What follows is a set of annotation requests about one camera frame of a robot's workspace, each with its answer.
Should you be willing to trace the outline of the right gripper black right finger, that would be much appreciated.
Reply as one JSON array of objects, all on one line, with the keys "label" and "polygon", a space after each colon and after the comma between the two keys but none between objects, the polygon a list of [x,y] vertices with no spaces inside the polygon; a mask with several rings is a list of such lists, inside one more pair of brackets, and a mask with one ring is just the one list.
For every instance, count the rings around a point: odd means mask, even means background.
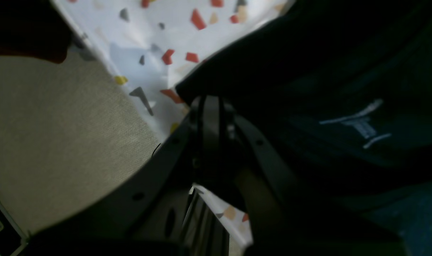
[{"label": "right gripper black right finger", "polygon": [[292,173],[264,134],[219,101],[221,144],[241,153],[234,183],[250,218],[255,246],[335,246],[342,241],[340,210]]}]

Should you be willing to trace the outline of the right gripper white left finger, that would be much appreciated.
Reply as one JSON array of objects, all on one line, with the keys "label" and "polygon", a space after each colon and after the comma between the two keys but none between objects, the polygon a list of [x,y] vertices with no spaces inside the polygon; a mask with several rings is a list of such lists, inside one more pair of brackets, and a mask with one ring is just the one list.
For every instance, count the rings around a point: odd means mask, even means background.
[{"label": "right gripper white left finger", "polygon": [[79,214],[34,235],[30,246],[219,246],[220,223],[189,190],[209,174],[209,130],[220,99],[197,97],[190,113],[129,180]]}]

